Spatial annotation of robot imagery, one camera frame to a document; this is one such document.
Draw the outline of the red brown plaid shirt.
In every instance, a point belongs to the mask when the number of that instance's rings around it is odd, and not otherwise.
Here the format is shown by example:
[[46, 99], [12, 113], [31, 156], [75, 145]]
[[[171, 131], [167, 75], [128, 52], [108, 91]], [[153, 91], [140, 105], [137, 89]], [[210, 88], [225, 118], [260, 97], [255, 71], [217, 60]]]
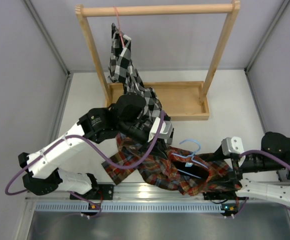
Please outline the red brown plaid shirt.
[[169, 191], [179, 191], [182, 195], [195, 196], [206, 192], [230, 192], [238, 191], [242, 188], [242, 184], [238, 183], [236, 184], [236, 190], [207, 190], [207, 182], [224, 177], [230, 171], [230, 167], [225, 160], [205, 162], [196, 154], [194, 159], [208, 167], [208, 171], [201, 168], [204, 173], [208, 173], [208, 177], [206, 179], [193, 178], [182, 175], [176, 168], [176, 163], [185, 162], [189, 159], [181, 159], [172, 155], [172, 153], [177, 153], [186, 156], [190, 154], [190, 151], [170, 145], [167, 145], [167, 159], [149, 155], [137, 167], [130, 168], [130, 165], [138, 162], [144, 153], [138, 153], [132, 148], [134, 142], [122, 133], [119, 133], [115, 139], [118, 151], [110, 157], [110, 160], [114, 164], [126, 166], [127, 169], [117, 168], [107, 161], [101, 164], [115, 185], [120, 184], [134, 171], [138, 171], [146, 183]]

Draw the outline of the blue wire hanger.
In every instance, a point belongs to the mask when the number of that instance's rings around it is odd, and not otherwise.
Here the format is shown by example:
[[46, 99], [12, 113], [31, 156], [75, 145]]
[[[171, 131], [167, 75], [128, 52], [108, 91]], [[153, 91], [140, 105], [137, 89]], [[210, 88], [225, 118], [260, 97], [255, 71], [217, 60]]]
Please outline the blue wire hanger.
[[199, 162], [198, 160], [195, 160], [195, 156], [196, 153], [198, 153], [201, 150], [201, 145], [198, 141], [196, 141], [195, 139], [185, 139], [183, 141], [181, 141], [179, 144], [183, 144], [186, 142], [192, 142], [195, 143], [198, 148], [195, 151], [190, 152], [190, 154], [188, 155], [181, 155], [181, 154], [177, 154], [177, 153], [172, 153], [173, 156], [178, 157], [180, 159], [186, 160], [185, 162], [178, 162], [176, 163], [176, 169], [178, 170], [178, 172], [180, 172], [181, 175], [183, 176], [188, 176], [191, 178], [195, 178], [195, 179], [201, 179], [204, 180], [208, 177], [209, 173], [204, 173], [201, 168], [203, 168], [206, 172], [209, 170], [209, 168]]

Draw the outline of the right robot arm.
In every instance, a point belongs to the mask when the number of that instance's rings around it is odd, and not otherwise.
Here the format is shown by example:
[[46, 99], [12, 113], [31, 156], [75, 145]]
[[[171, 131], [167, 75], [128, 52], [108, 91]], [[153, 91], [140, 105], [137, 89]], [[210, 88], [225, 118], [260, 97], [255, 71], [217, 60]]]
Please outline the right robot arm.
[[261, 139], [260, 149], [244, 150], [242, 139], [227, 137], [220, 147], [208, 158], [208, 162], [230, 160], [231, 170], [214, 181], [218, 186], [213, 192], [204, 192], [205, 200], [259, 199], [283, 205], [290, 209], [290, 183], [257, 182], [246, 174], [286, 171], [290, 181], [290, 137], [277, 132], [266, 132]]

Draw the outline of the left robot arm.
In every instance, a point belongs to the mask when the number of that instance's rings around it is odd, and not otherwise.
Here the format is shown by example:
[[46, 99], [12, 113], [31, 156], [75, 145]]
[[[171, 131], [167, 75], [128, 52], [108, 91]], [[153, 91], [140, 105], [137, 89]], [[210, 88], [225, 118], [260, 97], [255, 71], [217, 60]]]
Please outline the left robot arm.
[[88, 200], [98, 195], [99, 185], [91, 173], [74, 173], [61, 169], [61, 165], [87, 146], [114, 139], [117, 134], [131, 138], [142, 147], [142, 152], [165, 157], [165, 143], [173, 132], [170, 118], [159, 114], [145, 115], [149, 106], [144, 97], [136, 93], [120, 96], [109, 107], [92, 108], [61, 137], [35, 153], [21, 153], [18, 162], [25, 175], [26, 190], [37, 196], [54, 191], [74, 192]]

